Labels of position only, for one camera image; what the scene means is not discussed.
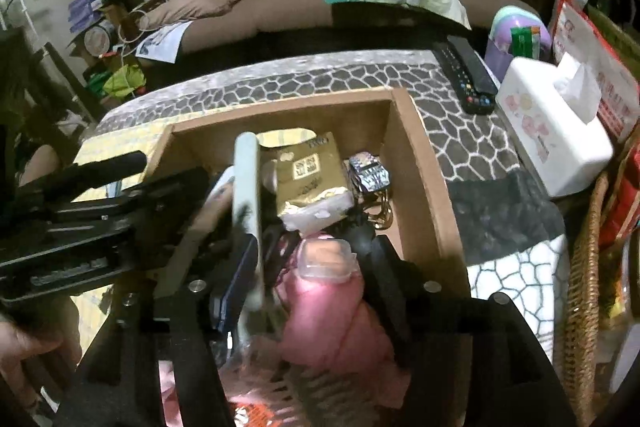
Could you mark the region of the person's left hand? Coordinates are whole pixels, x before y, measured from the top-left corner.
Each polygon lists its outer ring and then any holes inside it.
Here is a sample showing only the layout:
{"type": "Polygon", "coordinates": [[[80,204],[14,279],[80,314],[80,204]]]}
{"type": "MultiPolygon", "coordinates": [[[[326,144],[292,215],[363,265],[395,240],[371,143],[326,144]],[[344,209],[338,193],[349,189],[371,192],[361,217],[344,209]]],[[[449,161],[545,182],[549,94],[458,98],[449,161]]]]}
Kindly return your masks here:
{"type": "Polygon", "coordinates": [[[23,371],[25,360],[51,351],[58,351],[67,363],[73,365],[81,359],[77,307],[72,300],[66,299],[60,310],[60,325],[44,333],[25,332],[6,317],[1,317],[1,375],[25,410],[37,402],[37,392],[23,371]]]}

